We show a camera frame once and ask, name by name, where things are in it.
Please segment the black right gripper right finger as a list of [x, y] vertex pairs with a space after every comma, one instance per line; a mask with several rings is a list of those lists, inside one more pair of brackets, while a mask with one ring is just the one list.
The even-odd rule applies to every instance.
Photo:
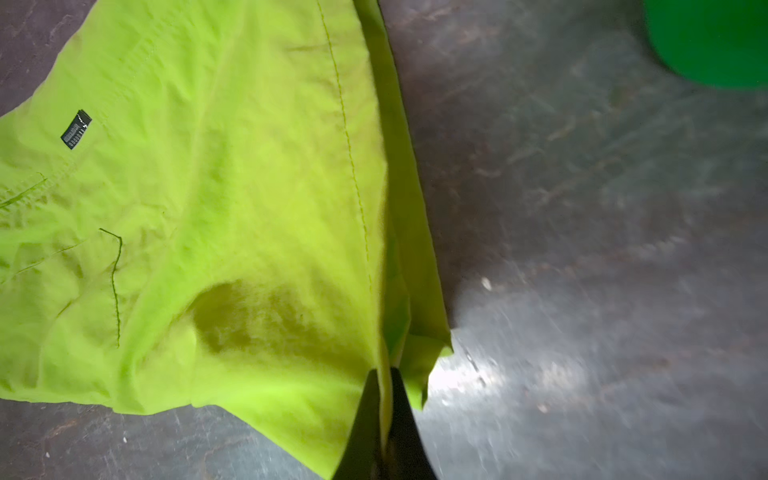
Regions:
[[419, 435], [401, 373], [397, 368], [391, 368], [390, 372], [393, 409], [383, 456], [385, 478], [437, 480]]

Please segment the lime green shorts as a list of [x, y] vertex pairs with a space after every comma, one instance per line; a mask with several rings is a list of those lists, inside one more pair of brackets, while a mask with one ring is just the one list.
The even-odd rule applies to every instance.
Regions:
[[1, 395], [220, 407], [325, 479], [452, 352], [375, 1], [99, 1], [1, 119]]

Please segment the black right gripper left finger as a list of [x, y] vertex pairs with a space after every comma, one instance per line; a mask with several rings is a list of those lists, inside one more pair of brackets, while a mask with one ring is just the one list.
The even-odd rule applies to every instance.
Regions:
[[378, 373], [371, 370], [333, 480], [372, 480], [381, 475], [380, 391]]

